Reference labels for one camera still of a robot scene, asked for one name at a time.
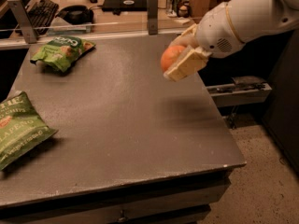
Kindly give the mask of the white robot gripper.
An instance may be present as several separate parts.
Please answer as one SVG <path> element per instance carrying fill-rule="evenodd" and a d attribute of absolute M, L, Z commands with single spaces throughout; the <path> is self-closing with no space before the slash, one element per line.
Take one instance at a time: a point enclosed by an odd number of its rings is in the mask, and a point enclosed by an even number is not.
<path fill-rule="evenodd" d="M 166 79 L 177 82 L 205 68 L 209 52 L 213 58 L 225 58 L 244 48 L 230 8 L 228 2 L 222 2 L 208 11 L 198 25 L 193 24 L 170 43 L 171 47 L 183 46 L 185 50 L 163 71 Z"/>

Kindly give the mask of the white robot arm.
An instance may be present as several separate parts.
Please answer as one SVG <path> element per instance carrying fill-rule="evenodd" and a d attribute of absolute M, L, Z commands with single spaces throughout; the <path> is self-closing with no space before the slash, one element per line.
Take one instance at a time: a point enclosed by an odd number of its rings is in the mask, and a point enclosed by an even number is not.
<path fill-rule="evenodd" d="M 209 10 L 172 43 L 184 50 L 164 71 L 179 81 L 206 67 L 210 58 L 225 58 L 265 35 L 298 27 L 299 0 L 230 0 Z"/>

